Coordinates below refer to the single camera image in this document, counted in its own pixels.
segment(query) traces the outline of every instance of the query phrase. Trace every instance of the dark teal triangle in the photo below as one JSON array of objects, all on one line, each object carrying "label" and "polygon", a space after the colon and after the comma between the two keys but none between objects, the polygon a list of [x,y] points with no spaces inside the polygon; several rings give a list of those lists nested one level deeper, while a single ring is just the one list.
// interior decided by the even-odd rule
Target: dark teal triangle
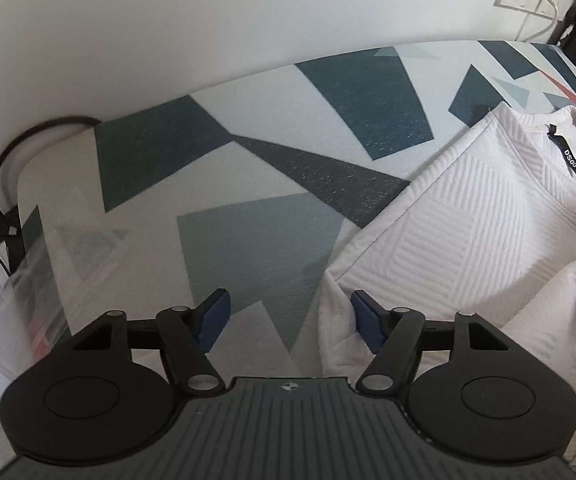
[{"label": "dark teal triangle", "polygon": [[233,136],[359,227],[365,227],[409,184],[407,180],[265,140]]},{"label": "dark teal triangle", "polygon": [[106,212],[232,139],[190,96],[94,129]]},{"label": "dark teal triangle", "polygon": [[296,65],[372,160],[434,138],[404,64],[391,55],[390,48],[360,50]]},{"label": "dark teal triangle", "polygon": [[535,65],[505,41],[479,41],[479,43],[504,67],[513,79],[538,71]]},{"label": "dark teal triangle", "polygon": [[550,101],[550,104],[554,106],[555,110],[565,108],[566,106],[574,105],[574,103],[567,97],[561,95],[549,94],[548,92],[543,92],[543,94],[546,96],[546,99]]},{"label": "dark teal triangle", "polygon": [[565,79],[566,83],[572,88],[572,91],[576,94],[576,77],[572,73],[570,67],[559,55],[559,51],[556,47],[549,44],[532,43],[543,57],[545,57],[548,62],[554,67],[554,69]]},{"label": "dark teal triangle", "polygon": [[468,126],[473,127],[485,115],[505,101],[494,86],[470,65],[448,111]]},{"label": "dark teal triangle", "polygon": [[225,205],[178,218],[195,303],[226,288],[232,312],[262,301],[292,348],[343,217],[310,193]]},{"label": "dark teal triangle", "polygon": [[26,251],[32,247],[36,240],[43,237],[43,222],[41,221],[39,206],[36,206],[27,217],[21,228],[21,234]]}]

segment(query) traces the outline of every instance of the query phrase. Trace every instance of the geometric pattern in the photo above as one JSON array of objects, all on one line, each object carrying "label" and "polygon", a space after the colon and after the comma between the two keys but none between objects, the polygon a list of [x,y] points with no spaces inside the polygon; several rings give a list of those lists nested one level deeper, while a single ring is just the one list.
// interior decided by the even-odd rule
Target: geometric pattern
[{"label": "geometric pattern", "polygon": [[554,49],[553,46],[549,44],[534,43],[533,46],[553,67],[555,67],[555,70],[562,76],[562,78],[564,78],[566,83],[568,83],[572,88],[572,91],[576,94],[576,77],[563,58],[558,54],[558,50]]},{"label": "geometric pattern", "polygon": [[233,313],[262,301],[290,349],[342,221],[339,213],[309,193],[179,217],[195,302],[218,287],[228,289]]},{"label": "geometric pattern", "polygon": [[185,96],[94,129],[106,212],[228,144],[228,132]]},{"label": "geometric pattern", "polygon": [[409,184],[327,156],[264,140],[235,139],[359,227],[366,227]]},{"label": "geometric pattern", "polygon": [[472,127],[489,111],[496,108],[501,101],[505,99],[494,86],[481,75],[479,70],[470,65],[448,111]]},{"label": "geometric pattern", "polygon": [[560,108],[565,108],[566,106],[573,105],[574,103],[567,97],[562,97],[560,95],[549,94],[548,92],[543,92],[550,104],[554,106],[555,110]]},{"label": "geometric pattern", "polygon": [[513,85],[512,83],[497,79],[496,77],[492,79],[497,81],[497,83],[499,83],[499,85],[504,90],[506,90],[506,92],[508,92],[522,107],[526,108],[528,104],[528,97],[530,96],[529,91],[527,91],[525,88],[521,88],[520,86]]},{"label": "geometric pattern", "polygon": [[[29,248],[44,227],[56,233],[68,268],[91,283],[97,266],[116,265],[97,280],[97,295],[86,296],[87,319],[113,306],[151,317],[225,286],[241,322],[218,370],[254,374],[251,356],[263,353],[289,375],[293,355],[319,360],[317,287],[357,227],[503,101],[499,92],[528,113],[547,112],[548,100],[576,105],[559,81],[576,88],[576,69],[558,49],[505,41],[386,45],[244,77],[100,124],[36,156],[20,179],[23,238]],[[74,190],[106,227],[103,236],[64,215]],[[444,220],[424,228],[443,229]],[[62,259],[45,258],[45,271],[55,301],[70,308],[58,296],[65,270],[52,270]],[[256,336],[268,323],[274,335]],[[236,341],[251,337],[261,348],[238,349]],[[259,374],[273,369],[259,362]]]},{"label": "geometric pattern", "polygon": [[379,51],[297,63],[373,160],[433,139],[401,59]]},{"label": "geometric pattern", "polygon": [[542,72],[543,75],[545,75],[548,79],[550,79],[550,81],[557,87],[559,88],[559,90],[561,90],[561,92],[570,99],[570,101],[572,102],[572,104],[574,104],[576,106],[576,94],[573,94],[570,90],[568,90],[564,85],[562,85],[559,81],[557,81],[556,79],[552,78],[551,76],[549,76],[548,74],[546,74],[545,72]]},{"label": "geometric pattern", "polygon": [[508,72],[513,79],[537,72],[537,67],[507,42],[479,41],[479,43],[506,69],[506,72]]}]

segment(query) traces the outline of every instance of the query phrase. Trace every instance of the clothing label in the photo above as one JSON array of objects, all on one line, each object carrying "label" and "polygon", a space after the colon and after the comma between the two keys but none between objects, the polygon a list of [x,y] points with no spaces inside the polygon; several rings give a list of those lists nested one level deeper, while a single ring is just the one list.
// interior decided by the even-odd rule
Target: clothing label
[{"label": "clothing label", "polygon": [[555,135],[557,131],[557,127],[554,124],[551,124],[548,128],[548,138],[555,143],[555,146],[559,148],[561,155],[564,156],[564,160],[566,161],[566,165],[576,174],[576,158],[575,155],[572,154],[570,151],[570,146],[568,146],[568,142],[564,137],[560,135]]}]

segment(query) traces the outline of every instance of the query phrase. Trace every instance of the black circular pad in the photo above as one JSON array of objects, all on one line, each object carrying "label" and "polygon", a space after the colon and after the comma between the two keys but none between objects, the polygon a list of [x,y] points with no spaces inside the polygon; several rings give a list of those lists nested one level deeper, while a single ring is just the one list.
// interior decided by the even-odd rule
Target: black circular pad
[{"label": "black circular pad", "polygon": [[435,444],[481,462],[563,454],[576,427],[573,389],[510,341],[506,350],[461,346],[412,383],[407,411]]},{"label": "black circular pad", "polygon": [[45,403],[55,415],[93,418],[113,409],[119,395],[118,386],[107,379],[73,377],[50,386]]},{"label": "black circular pad", "polygon": [[84,465],[126,456],[154,441],[173,412],[170,385],[127,356],[56,352],[5,391],[0,417],[17,453]]},{"label": "black circular pad", "polygon": [[527,413],[534,405],[532,390],[507,377],[480,377],[462,388],[463,403],[487,418],[514,418]]}]

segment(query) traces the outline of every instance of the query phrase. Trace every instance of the white cable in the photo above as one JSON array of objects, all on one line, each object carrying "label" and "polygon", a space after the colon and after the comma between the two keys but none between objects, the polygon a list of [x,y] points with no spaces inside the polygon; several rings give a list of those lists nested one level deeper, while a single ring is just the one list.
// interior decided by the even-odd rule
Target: white cable
[{"label": "white cable", "polygon": [[559,14],[559,9],[557,8],[557,4],[555,3],[554,0],[546,0],[549,4],[552,5],[552,7],[555,9],[555,15],[552,18],[552,21],[548,24],[548,27],[544,28],[543,30],[540,30],[539,32],[537,32],[536,34],[533,34],[532,36],[529,36],[528,38],[526,38],[524,40],[524,43],[528,43],[530,40],[534,40],[537,36],[540,36],[542,34],[545,34],[546,32],[548,32],[549,30],[552,29],[552,27],[555,26],[555,23],[557,23],[557,16]]}]

